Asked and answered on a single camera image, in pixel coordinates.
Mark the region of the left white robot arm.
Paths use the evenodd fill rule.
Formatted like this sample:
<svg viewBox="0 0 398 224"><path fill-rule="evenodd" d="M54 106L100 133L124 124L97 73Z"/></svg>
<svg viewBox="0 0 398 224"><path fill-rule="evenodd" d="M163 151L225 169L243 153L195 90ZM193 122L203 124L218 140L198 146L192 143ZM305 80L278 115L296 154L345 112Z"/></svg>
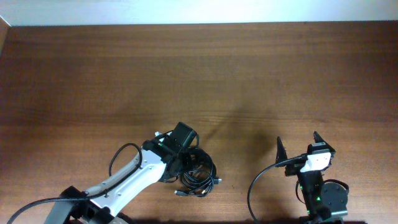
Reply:
<svg viewBox="0 0 398 224"><path fill-rule="evenodd" d="M71 217L87 223L124 223L118 213L146 187L179 177L193 167L188 153L197 133L183 122L167 132L155 134L139 148L138 155L102 183L80 192L73 186L61 194L45 223L68 223ZM84 201L65 201L85 196Z"/></svg>

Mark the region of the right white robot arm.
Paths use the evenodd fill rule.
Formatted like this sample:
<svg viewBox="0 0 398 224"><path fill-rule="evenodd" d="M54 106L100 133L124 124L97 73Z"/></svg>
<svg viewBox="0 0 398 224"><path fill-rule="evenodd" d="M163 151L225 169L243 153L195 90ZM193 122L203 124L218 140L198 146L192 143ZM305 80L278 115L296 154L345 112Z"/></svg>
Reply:
<svg viewBox="0 0 398 224"><path fill-rule="evenodd" d="M331 166L335 150L317 133L314 143L306 153L288 158L280 137L277 137L276 166L285 168L285 176L297 176L295 191L303 195L307 216L300 223L343 223L348 214L349 186L339 180L323 178L323 172Z"/></svg>

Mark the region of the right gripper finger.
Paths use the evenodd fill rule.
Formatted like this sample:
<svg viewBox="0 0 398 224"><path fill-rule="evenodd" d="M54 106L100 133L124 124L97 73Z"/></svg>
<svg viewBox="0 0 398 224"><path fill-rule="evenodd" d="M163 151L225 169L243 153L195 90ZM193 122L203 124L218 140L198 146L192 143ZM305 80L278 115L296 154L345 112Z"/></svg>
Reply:
<svg viewBox="0 0 398 224"><path fill-rule="evenodd" d="M277 154L276 154L276 158L275 158L275 163L279 164L281 162L286 161L287 158L287 153L285 150L284 145L282 144L282 140L280 138L280 136L277 137Z"/></svg>
<svg viewBox="0 0 398 224"><path fill-rule="evenodd" d="M326 143L326 141L316 132L313 132L313 138L315 143Z"/></svg>

